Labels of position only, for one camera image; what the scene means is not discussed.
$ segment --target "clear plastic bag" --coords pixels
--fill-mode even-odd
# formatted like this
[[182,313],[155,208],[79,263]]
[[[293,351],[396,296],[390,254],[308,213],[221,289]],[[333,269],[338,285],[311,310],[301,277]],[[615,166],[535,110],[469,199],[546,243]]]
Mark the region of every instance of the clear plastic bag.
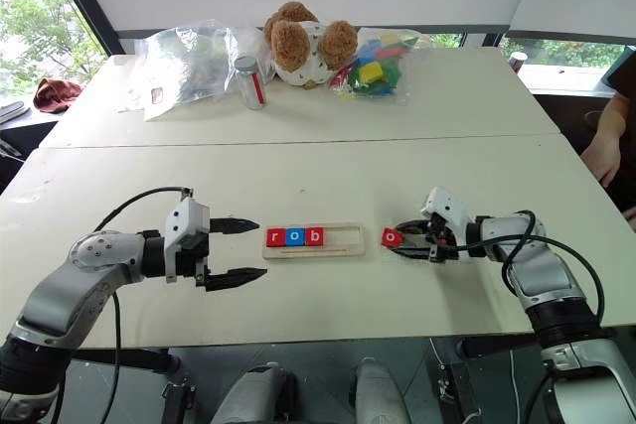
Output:
[[135,43],[137,60],[129,92],[144,119],[174,106],[236,89],[235,60],[256,58],[263,81],[275,74],[262,31],[230,27],[216,20],[164,30]]
[[433,43],[415,30],[362,28],[358,46],[354,58],[331,78],[329,89],[342,98],[403,101],[410,92],[411,56]]

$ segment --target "yellow toy block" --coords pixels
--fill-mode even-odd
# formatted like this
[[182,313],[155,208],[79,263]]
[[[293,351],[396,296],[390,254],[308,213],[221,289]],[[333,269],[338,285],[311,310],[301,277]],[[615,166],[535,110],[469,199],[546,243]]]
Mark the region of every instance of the yellow toy block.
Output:
[[369,84],[373,83],[377,79],[382,78],[385,73],[382,71],[382,66],[380,62],[371,62],[370,64],[366,64],[358,70],[358,75],[360,78],[360,83]]
[[383,45],[392,45],[400,42],[399,35],[395,32],[388,32],[386,34],[380,35],[380,41]]

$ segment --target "red letter block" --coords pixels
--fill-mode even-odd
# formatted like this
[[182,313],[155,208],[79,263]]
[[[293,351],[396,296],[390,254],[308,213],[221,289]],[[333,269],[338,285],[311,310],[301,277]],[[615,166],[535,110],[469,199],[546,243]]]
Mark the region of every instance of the red letter block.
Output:
[[284,247],[285,246],[285,229],[269,228],[267,230],[267,246],[268,247]]
[[392,228],[385,228],[385,231],[382,234],[382,245],[386,247],[393,248],[398,247],[403,242],[403,235],[397,230],[393,230]]
[[307,227],[305,229],[305,245],[316,247],[325,244],[325,229],[323,227]]

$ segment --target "floor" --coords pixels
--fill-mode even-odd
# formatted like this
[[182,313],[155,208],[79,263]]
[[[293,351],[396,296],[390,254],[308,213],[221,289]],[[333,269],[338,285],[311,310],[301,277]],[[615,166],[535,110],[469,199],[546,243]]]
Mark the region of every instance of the floor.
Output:
[[[621,330],[616,339],[632,369],[636,369],[633,334]],[[435,348],[445,362],[460,361],[456,339],[436,339]],[[188,423],[209,423],[219,403],[243,372],[257,364],[278,361],[298,380],[302,417],[312,421],[342,424],[355,422],[348,404],[352,368],[365,356],[373,356],[391,370],[402,391],[413,424],[441,424],[437,389],[431,387],[426,363],[436,360],[428,339],[362,340],[290,345],[172,349],[182,360],[182,369],[197,386],[197,403],[187,414]],[[539,348],[514,351],[515,378],[523,406],[541,378]],[[516,407],[508,352],[468,359],[470,380],[481,407],[481,420],[472,424],[514,423]],[[160,423],[161,392],[168,377],[149,371],[123,368],[115,404],[108,423]],[[61,423],[98,422],[107,400],[112,367],[74,361],[69,369],[67,395]],[[533,424],[546,423],[543,406],[537,406]]]

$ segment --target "tree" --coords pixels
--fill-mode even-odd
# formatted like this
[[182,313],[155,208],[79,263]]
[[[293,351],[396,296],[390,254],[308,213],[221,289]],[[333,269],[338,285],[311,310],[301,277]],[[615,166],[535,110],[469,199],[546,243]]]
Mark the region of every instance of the tree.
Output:
[[456,49],[461,41],[461,34],[435,34],[430,36],[433,44],[441,45],[447,49]]
[[11,73],[0,93],[23,93],[51,74],[85,83],[96,73],[105,53],[69,2],[0,0],[0,42],[23,46],[15,59],[0,57],[0,68]]
[[622,45],[562,42],[556,40],[508,39],[499,48],[507,59],[512,52],[528,54],[529,65],[594,67],[607,69],[623,52]]

